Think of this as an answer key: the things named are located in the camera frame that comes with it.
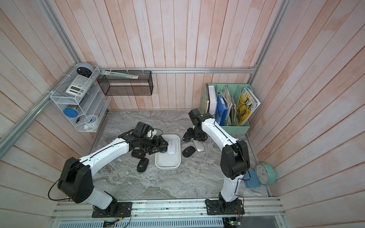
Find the silver mouse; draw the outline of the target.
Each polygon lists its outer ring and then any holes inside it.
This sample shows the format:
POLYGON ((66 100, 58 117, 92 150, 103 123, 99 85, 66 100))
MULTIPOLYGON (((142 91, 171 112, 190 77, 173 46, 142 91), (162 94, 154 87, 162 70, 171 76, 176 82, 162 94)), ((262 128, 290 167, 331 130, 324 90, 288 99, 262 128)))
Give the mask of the silver mouse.
POLYGON ((203 152, 204 151, 204 146, 203 146, 202 142, 193 140, 193 144, 194 144, 194 146, 195 146, 195 148, 198 152, 203 152))

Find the white mouse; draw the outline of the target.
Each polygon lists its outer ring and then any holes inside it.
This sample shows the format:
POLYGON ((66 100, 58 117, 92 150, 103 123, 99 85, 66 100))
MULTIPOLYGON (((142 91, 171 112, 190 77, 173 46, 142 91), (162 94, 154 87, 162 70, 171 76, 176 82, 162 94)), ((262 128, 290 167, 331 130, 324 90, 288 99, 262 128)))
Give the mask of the white mouse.
POLYGON ((169 140, 168 141, 167 153, 168 154, 175 154, 176 153, 176 141, 175 140, 169 140))

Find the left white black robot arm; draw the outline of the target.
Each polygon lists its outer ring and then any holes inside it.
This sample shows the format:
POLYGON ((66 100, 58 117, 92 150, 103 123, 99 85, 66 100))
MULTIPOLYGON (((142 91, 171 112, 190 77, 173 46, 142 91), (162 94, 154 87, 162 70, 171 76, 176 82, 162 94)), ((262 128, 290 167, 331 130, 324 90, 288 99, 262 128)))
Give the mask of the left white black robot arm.
POLYGON ((165 153, 168 142, 161 135, 157 135, 153 127, 138 122, 134 129, 122 133, 98 151, 79 159, 69 158, 57 181, 58 189, 75 203, 88 203, 103 215, 114 215, 117 211, 117 199, 97 189, 93 184, 93 176, 114 159, 135 148, 148 154, 165 153))

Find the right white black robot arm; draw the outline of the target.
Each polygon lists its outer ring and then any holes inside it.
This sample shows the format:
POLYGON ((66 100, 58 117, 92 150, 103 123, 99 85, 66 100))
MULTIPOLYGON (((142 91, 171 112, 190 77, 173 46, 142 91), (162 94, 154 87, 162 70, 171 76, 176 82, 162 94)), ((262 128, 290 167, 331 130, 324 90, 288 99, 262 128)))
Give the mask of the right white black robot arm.
POLYGON ((221 149, 220 167, 225 176, 219 199, 225 205, 236 202, 240 181, 251 167, 247 143, 230 136, 209 113, 201 114, 198 109, 193 109, 189 117, 193 127, 188 128, 183 140, 192 140, 197 146, 210 137, 216 143, 221 149))

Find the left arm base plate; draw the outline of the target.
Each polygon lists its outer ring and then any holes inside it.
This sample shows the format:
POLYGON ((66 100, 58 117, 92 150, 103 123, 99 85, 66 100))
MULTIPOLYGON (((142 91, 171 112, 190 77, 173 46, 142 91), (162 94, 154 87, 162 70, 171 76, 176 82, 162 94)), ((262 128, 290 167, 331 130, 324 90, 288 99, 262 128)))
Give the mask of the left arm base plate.
POLYGON ((125 218, 131 216, 132 202, 112 202, 105 210, 93 207, 92 218, 125 218))

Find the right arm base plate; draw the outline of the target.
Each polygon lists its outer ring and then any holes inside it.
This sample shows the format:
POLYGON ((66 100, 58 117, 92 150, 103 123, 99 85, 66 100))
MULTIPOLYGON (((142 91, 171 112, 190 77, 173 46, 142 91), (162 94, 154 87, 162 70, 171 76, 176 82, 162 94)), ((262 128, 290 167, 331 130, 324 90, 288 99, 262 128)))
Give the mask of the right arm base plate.
POLYGON ((211 200, 206 199, 205 205, 208 215, 244 215, 243 202, 240 199, 235 199, 232 202, 226 202, 223 199, 211 200))

